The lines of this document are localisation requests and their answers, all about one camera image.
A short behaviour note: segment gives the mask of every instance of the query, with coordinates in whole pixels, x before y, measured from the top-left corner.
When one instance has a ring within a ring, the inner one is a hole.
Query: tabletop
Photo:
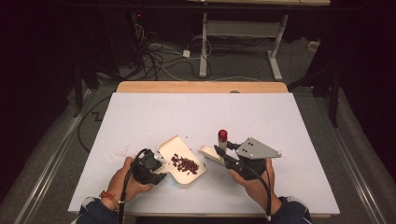
[[[277,195],[301,199],[312,216],[339,214],[294,97],[276,82],[121,83],[111,97],[68,211],[77,212],[86,197],[106,189],[125,157],[145,147],[155,150],[178,136],[206,172],[188,185],[168,175],[150,193],[127,203],[125,214],[263,217],[262,209],[233,182],[225,167],[199,153],[202,146],[218,143],[220,129],[229,132],[232,142],[240,144],[251,136],[282,153],[273,159]]]

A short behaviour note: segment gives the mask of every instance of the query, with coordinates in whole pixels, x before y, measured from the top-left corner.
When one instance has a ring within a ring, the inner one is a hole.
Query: human hand
[[[275,172],[272,166],[271,159],[265,159],[266,171],[262,173],[262,179],[265,181],[267,186],[271,190],[271,215],[274,214],[282,204],[282,202],[277,198],[274,193],[275,186]],[[264,211],[267,211],[267,191],[259,179],[245,180],[240,174],[235,170],[229,170],[229,173],[233,180],[239,185],[243,186],[247,192],[247,195],[252,198],[256,203],[258,203]]]
[[[129,169],[131,168],[131,164],[134,161],[132,157],[127,157],[123,166],[113,175],[108,184],[107,193],[114,195],[114,200],[118,202],[120,200],[123,184],[125,180],[125,176]],[[134,179],[134,176],[131,175],[129,178],[129,182],[126,188],[126,198],[125,202],[131,201],[137,194],[148,192],[153,188],[152,184],[142,185]],[[101,200],[102,204],[104,204],[110,210],[115,210],[116,205],[111,201],[111,199],[107,197],[103,197]]]

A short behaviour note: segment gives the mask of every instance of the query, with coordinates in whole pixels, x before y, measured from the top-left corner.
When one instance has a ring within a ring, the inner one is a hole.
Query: red knob
[[[225,130],[219,131],[219,142],[227,142],[227,131]]]

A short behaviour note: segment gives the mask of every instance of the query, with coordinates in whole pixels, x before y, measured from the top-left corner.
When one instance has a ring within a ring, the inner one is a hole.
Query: blue sleeve
[[[274,224],[311,224],[308,207],[295,197],[279,197],[282,205],[271,216]]]
[[[71,224],[117,224],[118,214],[109,210],[99,199],[89,197],[81,204],[78,217]]]

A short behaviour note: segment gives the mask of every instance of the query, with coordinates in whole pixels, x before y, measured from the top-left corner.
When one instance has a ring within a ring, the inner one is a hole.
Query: gray floor
[[[223,42],[213,44],[209,56],[212,76],[208,80],[230,81],[274,81],[266,60],[265,51],[273,42],[264,39],[258,46],[235,45],[234,50],[225,56],[230,47]],[[304,76],[314,53],[306,49],[308,41],[301,39],[294,43],[282,43],[276,60],[283,81],[291,83]],[[182,52],[183,48],[171,43],[170,49]],[[162,54],[166,61],[177,56]],[[192,63],[194,74],[198,74],[197,60],[183,60]],[[164,63],[163,68],[172,63]],[[130,69],[121,68],[122,73]],[[96,103],[109,96],[117,83],[104,75],[98,75],[100,88],[87,91],[84,98],[83,115]],[[179,63],[162,70],[158,80],[198,80],[191,75],[191,66]],[[332,186],[341,214],[334,217],[315,217],[314,223],[391,223],[396,219],[396,186],[375,155],[361,126],[350,111],[347,98],[340,91],[337,113],[339,128],[334,129],[327,117],[327,97],[314,98],[310,88],[299,87],[292,90],[301,111],[305,126],[318,153],[323,169]],[[79,176],[88,158],[78,141],[76,127],[81,124],[81,142],[90,148],[100,128],[100,121],[94,120],[92,113],[87,118],[73,118],[75,105],[70,93],[70,106],[51,125],[35,148],[13,188],[0,205],[0,223],[70,223],[75,214],[67,212]],[[93,111],[102,118],[108,101],[99,104]],[[129,218],[131,223],[251,223],[261,221],[251,218]]]

